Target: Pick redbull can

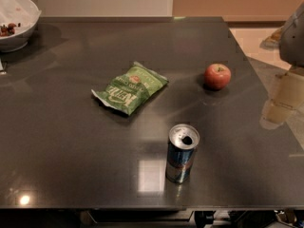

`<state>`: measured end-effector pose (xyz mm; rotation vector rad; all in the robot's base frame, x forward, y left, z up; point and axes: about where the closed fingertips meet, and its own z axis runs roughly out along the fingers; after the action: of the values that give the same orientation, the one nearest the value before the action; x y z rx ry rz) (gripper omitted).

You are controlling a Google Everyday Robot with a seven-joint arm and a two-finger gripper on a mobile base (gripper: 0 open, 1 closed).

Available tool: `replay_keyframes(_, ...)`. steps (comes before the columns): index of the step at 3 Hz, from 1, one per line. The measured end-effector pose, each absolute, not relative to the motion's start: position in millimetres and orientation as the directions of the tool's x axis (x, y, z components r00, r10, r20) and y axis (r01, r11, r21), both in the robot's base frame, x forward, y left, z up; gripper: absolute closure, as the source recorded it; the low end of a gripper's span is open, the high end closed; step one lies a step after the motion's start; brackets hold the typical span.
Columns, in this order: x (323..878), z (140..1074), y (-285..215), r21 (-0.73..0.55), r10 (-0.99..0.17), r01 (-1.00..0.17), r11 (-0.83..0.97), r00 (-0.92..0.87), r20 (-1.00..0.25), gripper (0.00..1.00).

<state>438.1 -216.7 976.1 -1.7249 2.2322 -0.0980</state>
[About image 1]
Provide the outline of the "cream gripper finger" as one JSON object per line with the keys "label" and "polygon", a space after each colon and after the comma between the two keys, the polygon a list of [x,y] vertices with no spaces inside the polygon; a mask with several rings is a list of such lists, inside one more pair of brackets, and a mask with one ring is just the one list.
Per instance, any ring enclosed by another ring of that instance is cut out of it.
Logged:
{"label": "cream gripper finger", "polygon": [[268,99],[262,108],[259,123],[265,129],[274,130],[282,126],[294,113],[292,108]]}
{"label": "cream gripper finger", "polygon": [[279,78],[273,100],[289,109],[304,103],[304,67],[291,67]]}

